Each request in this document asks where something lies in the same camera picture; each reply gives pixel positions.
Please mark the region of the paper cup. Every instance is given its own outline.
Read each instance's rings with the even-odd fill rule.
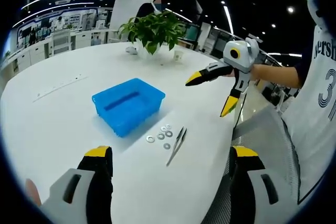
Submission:
[[[175,53],[174,53],[174,60],[175,61],[181,60],[182,56],[183,56],[182,51],[175,50]]]

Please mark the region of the potted plant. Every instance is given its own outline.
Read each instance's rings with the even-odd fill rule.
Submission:
[[[119,28],[120,38],[127,33],[132,43],[138,43],[138,55],[141,58],[155,55],[164,42],[168,44],[170,51],[178,43],[178,38],[185,36],[183,23],[169,11],[131,18]]]

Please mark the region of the hand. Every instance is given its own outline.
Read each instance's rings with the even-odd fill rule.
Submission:
[[[224,77],[234,77],[234,76],[235,76],[235,72],[234,72],[234,70],[232,70],[232,72],[230,74],[227,74]]]
[[[31,179],[26,179],[26,193],[28,197],[39,207],[42,205],[40,195],[37,188]]]

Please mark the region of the white pot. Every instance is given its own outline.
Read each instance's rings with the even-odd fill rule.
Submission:
[[[138,44],[138,55],[139,55],[139,57],[141,58],[141,59],[145,59],[145,60],[148,60],[148,59],[154,59],[156,56],[156,54],[157,54],[157,52],[159,52],[159,50],[160,50],[160,44],[158,44],[157,46],[156,46],[156,50],[155,50],[155,52],[154,52],[154,54],[150,54],[148,51],[147,51],[147,49],[146,48],[144,48],[143,47],[143,45],[142,45],[142,41],[141,40],[139,40],[139,39],[136,39],[136,43]]]

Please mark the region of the human arm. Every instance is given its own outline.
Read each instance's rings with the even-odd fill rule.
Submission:
[[[251,71],[252,80],[265,80],[289,88],[301,88],[301,82],[295,67],[275,67],[254,65]]]
[[[274,67],[268,65],[254,65],[251,71],[252,79],[270,81],[289,88],[302,88],[308,75],[311,62],[312,48],[306,48],[300,62],[294,67]]]

